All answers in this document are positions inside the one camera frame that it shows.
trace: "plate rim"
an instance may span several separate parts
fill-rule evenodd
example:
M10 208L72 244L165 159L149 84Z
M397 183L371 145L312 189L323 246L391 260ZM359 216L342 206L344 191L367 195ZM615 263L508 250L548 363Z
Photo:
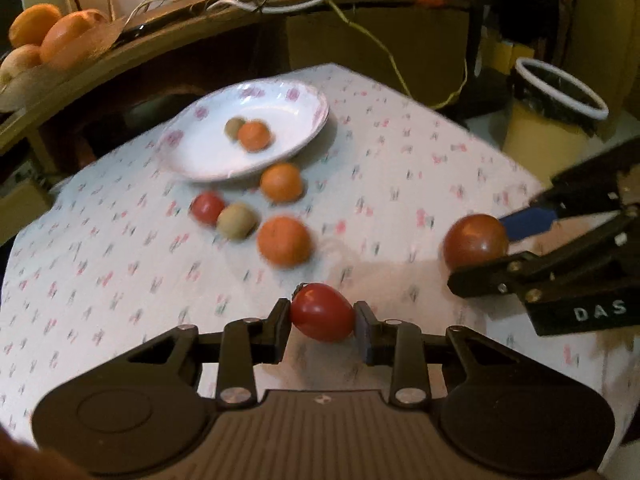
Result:
M313 94L315 94L318 97L318 101L319 101L319 105L322 106L323 108L323 112L322 112L322 117L318 123L318 126L316 126L316 128L311 131L310 135L308 137L305 138L305 142L302 144L297 144L295 146L293 146L292 148L289 148L288 150L285 150L284 152L282 152L281 154L279 154L278 156L276 156L275 158L271 159L271 160L264 160L258 164L255 164L254 166L252 166L251 168L247 168L245 170L241 170L241 171L237 171L234 172L232 174L222 174L222 173L216 173L216 174L207 174L204 175L202 173L190 173L189 171L176 171L174 170L174 168L172 168L167 161L167 155L165 153L162 152L162 145L165 142L165 139L169 136L170 133L172 133L172 127L174 126L174 124L179 121L181 118L183 118L185 115L188 114L189 111L192 111L194 108L197 108L198 104L201 103L204 99L208 99L211 98L217 94L221 94L222 92L226 92L229 90L233 90L233 89L239 89L241 90L242 88L245 88L246 86L250 86L252 84L276 84L276 83L290 83L290 84L297 84L300 86L303 86L304 88L311 90ZM317 136L318 133L320 133L320 131L322 130L322 128L324 128L327 119L329 117L329 101L326 97L326 95L324 94L324 92L322 92L319 88L317 88L316 86L313 86L309 83L306 83L300 79L286 79L286 78L279 78L279 77L274 77L274 78L261 78L261 79L251 79L249 81L243 81L240 83L235 83L232 85L228 85L225 86L223 88L219 88L218 90L215 90L213 92L210 92L206 95L203 95L201 98L199 98L197 101L194 101L193 103L191 103L189 106L187 106L184 110L180 111L173 119L170 119L165 125L164 128L162 129L162 133L160 134L160 136L158 137L158 157L159 157L159 165L161 168L171 171L173 174L179 175L181 177L184 177L192 182L222 182L224 180L231 180L233 178L239 178L242 176L247 176L248 174L252 174L255 173L256 171L260 171L263 170L264 168L270 166L271 164L276 163L279 160L284 160L285 158L288 158L290 156L295 155L297 152L299 152L302 148L304 148L306 145L308 145L312 140L314 140Z

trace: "white floral tablecloth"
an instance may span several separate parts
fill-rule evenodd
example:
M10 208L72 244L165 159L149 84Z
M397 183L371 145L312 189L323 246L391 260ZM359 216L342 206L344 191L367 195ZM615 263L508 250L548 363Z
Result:
M221 331L266 316L300 282L323 281L369 301L380 319L435 334L466 324L588 384L616 413L615 448L640 398L633 331L539 338L515 298L453 296L438 259L457 218L521 208L540 184L459 126L342 67L285 77L317 86L331 107L327 126L295 158L306 196L272 207L255 181L218 189L263 218L302 218L316 240L313 260L274 270L255 235L230 243L194 222L188 209L202 186L158 170L154 128L76 174L18 235L2 286L0 422L32 440L31 413L58 384L177 324ZM557 244L558 231L534 248ZM442 378L430 372L443 396ZM213 394L215 373L206 366L201 394ZM384 388L390 374L361 364L353 341L328 346L293 330L284 362L256 367L256 376L260 390L340 389Z

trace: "trash can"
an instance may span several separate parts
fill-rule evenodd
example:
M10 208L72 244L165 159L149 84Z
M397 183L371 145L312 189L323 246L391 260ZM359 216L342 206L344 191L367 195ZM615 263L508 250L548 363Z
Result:
M511 73L513 104L502 150L549 185L577 162L609 109L591 88L564 70L521 57Z

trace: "white plate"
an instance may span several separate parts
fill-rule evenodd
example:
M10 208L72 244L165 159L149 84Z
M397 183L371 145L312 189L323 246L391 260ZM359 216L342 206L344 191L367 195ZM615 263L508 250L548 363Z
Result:
M322 129L329 105L322 92L295 80L261 79L204 96L180 112L160 138L162 167L190 180L243 176L288 158ZM248 153L224 132L232 117L264 121L274 140Z

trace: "white lettering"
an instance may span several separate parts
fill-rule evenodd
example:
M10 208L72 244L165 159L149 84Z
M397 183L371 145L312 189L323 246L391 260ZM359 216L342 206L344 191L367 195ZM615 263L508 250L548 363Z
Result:
M616 300L612 303L614 314L626 314L625 302L622 300Z
M575 319L578 321L587 321L589 314L583 308L574 308Z
M595 319L598 319L599 317L609 317L609 314L607 314L607 311L604 310L601 306L596 305L596 308L593 310L593 317Z

